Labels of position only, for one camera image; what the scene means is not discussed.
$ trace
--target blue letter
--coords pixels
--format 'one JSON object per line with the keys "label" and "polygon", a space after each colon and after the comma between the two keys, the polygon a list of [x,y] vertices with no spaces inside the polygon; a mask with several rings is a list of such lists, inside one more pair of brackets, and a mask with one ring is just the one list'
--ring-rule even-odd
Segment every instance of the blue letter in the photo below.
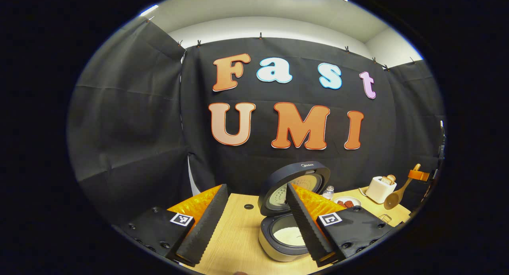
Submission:
{"label": "blue letter", "polygon": [[256,77],[261,81],[288,83],[292,78],[289,74],[289,63],[284,59],[268,58],[260,61],[260,65],[263,67],[258,70]]}
{"label": "blue letter", "polygon": [[319,81],[323,87],[331,89],[339,89],[341,87],[341,70],[336,65],[320,63],[318,65],[318,72],[322,75]]}

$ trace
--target bread slice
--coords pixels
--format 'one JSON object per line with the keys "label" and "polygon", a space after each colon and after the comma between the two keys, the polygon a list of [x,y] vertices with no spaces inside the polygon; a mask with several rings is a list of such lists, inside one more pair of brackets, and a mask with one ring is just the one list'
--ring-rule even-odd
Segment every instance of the bread slice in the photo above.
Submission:
{"label": "bread slice", "polygon": [[386,184],[388,184],[388,185],[391,185],[391,184],[393,183],[393,182],[392,182],[389,178],[387,178],[387,177],[382,177],[382,179],[381,179],[380,181],[382,181],[383,183],[386,183]]}
{"label": "bread slice", "polygon": [[388,175],[387,178],[392,181],[391,185],[393,185],[394,182],[396,182],[396,177],[394,175]]}

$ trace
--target screw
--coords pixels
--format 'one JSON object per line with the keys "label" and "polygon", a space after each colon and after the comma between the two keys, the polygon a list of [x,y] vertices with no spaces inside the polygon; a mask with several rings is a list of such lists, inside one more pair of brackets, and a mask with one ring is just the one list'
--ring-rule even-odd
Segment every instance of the screw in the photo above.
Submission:
{"label": "screw", "polygon": [[166,243],[166,242],[164,242],[164,241],[163,241],[163,242],[161,242],[161,246],[162,246],[163,248],[169,249],[169,244],[167,244],[167,243]]}
{"label": "screw", "polygon": [[152,246],[150,245],[145,245],[146,248],[152,250],[153,252],[156,252],[155,248],[153,248]]}

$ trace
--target rice cooker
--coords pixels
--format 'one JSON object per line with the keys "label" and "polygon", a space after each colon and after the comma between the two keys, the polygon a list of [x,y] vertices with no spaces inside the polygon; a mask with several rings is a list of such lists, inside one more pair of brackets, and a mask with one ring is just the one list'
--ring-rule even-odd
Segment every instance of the rice cooker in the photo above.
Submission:
{"label": "rice cooker", "polygon": [[317,161],[307,161],[276,170],[262,185],[258,207],[266,218],[260,225],[258,240],[269,257],[289,262],[308,254],[286,201],[287,183],[319,194],[326,188],[329,177],[329,168]]}

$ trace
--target rice cooker lid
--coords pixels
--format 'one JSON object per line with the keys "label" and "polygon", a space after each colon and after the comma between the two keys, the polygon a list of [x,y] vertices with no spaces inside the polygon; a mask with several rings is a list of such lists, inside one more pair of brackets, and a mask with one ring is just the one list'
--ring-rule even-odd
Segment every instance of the rice cooker lid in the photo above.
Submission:
{"label": "rice cooker lid", "polygon": [[262,184],[258,197],[260,213],[274,217],[290,212],[286,203],[287,183],[320,193],[329,181],[330,170],[317,161],[293,163],[273,172]]}

